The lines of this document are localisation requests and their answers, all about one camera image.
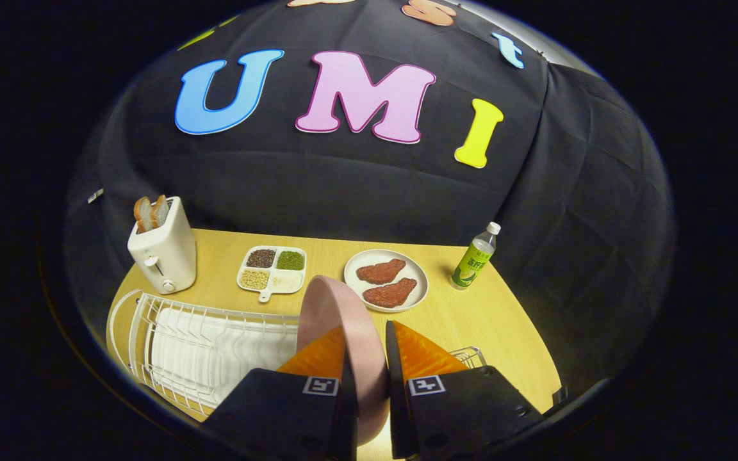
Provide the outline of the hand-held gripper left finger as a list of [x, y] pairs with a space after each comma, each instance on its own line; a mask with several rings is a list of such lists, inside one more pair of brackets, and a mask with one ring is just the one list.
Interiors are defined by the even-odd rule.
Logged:
[[343, 328], [278, 370], [249, 371], [201, 430], [234, 460], [354, 460], [357, 397]]

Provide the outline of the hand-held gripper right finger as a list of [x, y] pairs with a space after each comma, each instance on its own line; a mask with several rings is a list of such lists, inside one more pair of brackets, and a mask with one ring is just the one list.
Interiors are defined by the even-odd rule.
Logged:
[[470, 368], [387, 321], [393, 458], [489, 460], [544, 419], [495, 367]]

